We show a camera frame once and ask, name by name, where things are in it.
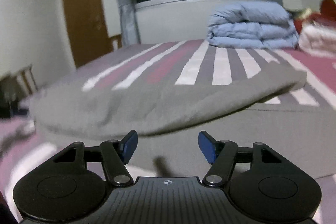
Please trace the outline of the folded white pink blanket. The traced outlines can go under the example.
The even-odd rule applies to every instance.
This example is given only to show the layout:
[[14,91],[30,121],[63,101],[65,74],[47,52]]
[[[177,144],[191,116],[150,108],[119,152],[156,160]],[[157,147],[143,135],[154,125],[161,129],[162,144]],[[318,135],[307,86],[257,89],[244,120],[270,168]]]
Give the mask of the folded white pink blanket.
[[304,24],[299,34],[298,46],[312,56],[335,59],[335,28]]

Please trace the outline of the red wooden headboard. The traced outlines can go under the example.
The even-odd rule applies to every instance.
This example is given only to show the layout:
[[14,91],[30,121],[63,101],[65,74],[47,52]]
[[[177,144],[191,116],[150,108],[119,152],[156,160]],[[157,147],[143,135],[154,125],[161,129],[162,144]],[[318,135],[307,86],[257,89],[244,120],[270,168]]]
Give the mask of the red wooden headboard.
[[321,0],[319,5],[320,13],[335,18],[336,15],[336,4],[334,0]]

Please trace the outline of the folded light blue duvet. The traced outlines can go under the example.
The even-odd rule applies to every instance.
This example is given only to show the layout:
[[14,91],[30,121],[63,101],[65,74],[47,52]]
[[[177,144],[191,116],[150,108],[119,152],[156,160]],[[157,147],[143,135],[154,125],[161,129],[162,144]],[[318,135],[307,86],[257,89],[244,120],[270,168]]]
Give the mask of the folded light blue duvet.
[[221,48],[296,48],[298,33],[290,13],[280,4],[245,1],[215,9],[207,41]]

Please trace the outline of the brown wooden door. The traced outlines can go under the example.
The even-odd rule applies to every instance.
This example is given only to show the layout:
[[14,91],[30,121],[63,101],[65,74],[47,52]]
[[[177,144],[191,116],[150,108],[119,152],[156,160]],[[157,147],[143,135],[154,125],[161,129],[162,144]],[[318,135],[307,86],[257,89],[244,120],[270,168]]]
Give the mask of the brown wooden door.
[[111,51],[101,0],[63,0],[63,9],[77,68]]

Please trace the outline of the striped pink bed sheet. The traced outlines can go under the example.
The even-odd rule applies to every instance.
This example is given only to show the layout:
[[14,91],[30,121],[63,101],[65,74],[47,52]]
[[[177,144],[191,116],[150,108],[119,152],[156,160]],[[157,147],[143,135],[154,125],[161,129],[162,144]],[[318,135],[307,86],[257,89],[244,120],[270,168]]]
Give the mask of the striped pink bed sheet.
[[[206,131],[241,146],[264,142],[313,178],[335,174],[335,59],[298,50],[226,49],[202,40],[129,46],[80,67],[22,106],[30,109],[32,99],[63,84],[81,92],[133,84],[226,86],[254,77],[272,62],[305,72],[306,84],[202,124],[164,134],[138,133],[127,169],[133,177],[202,177],[209,164],[198,147],[198,133]],[[96,146],[108,139],[45,134],[31,114],[2,128],[1,193],[14,218],[22,220],[13,190],[24,175],[75,141]]]

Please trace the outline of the grey pants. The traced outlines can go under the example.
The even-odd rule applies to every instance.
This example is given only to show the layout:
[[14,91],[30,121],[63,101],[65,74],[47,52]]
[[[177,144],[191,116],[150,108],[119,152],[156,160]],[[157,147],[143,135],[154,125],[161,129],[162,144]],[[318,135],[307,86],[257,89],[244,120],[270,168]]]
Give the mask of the grey pants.
[[89,140],[131,130],[156,135],[223,117],[305,84],[305,72],[275,62],[226,86],[133,84],[81,92],[63,84],[32,99],[30,113],[45,134]]

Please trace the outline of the red gold folded cloth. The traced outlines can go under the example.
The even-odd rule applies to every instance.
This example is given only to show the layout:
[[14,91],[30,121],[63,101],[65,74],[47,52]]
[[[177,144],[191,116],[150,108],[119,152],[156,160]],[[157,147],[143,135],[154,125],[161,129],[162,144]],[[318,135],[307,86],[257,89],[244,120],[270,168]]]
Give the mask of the red gold folded cloth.
[[295,29],[298,33],[302,30],[302,24],[305,20],[315,19],[320,16],[320,13],[313,11],[310,7],[303,10],[291,11]]

